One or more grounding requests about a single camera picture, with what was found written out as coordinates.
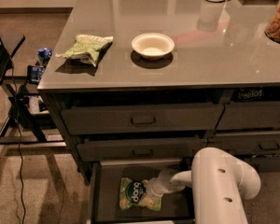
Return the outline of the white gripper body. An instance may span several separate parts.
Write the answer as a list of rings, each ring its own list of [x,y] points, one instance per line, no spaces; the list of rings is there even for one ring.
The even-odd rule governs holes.
[[[164,194],[169,194],[171,187],[172,184],[169,180],[153,177],[146,184],[146,193],[149,197],[157,199],[161,198]]]

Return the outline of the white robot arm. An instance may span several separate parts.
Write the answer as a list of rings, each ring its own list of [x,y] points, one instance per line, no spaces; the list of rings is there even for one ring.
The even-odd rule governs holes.
[[[160,171],[146,185],[149,197],[192,188],[196,224],[248,224],[242,200],[255,198],[261,181],[248,163],[215,148],[205,147],[193,158],[191,169]]]

